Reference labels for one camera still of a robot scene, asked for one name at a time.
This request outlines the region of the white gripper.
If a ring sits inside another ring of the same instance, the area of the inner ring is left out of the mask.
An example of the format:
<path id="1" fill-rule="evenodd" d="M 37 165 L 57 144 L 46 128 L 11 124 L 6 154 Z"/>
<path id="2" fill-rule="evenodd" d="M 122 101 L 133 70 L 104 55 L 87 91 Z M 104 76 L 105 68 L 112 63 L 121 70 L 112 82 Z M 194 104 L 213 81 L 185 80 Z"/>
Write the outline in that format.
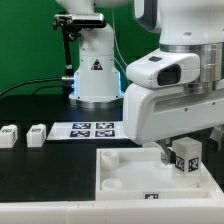
<path id="1" fill-rule="evenodd" d="M 224 141 L 224 80 L 215 91 L 185 96 L 182 86 L 147 89 L 136 84 L 128 87 L 124 97 L 125 134 L 136 144 L 157 141 L 161 162 L 176 163 L 166 138 L 214 127 L 210 138 L 222 148 Z"/>

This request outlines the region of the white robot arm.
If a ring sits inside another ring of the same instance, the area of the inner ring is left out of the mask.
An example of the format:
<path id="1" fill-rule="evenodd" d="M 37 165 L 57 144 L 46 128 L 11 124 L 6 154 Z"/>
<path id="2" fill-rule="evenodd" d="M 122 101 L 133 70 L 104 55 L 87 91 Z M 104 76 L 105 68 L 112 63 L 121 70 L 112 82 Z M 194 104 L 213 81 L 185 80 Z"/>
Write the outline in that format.
<path id="1" fill-rule="evenodd" d="M 123 127 L 138 145 L 209 129 L 224 138 L 224 0 L 57 0 L 55 22 L 81 37 L 71 100 L 83 105 L 123 99 Z M 126 68 L 120 88 L 112 27 L 101 9 L 133 4 L 141 27 L 159 47 Z"/>

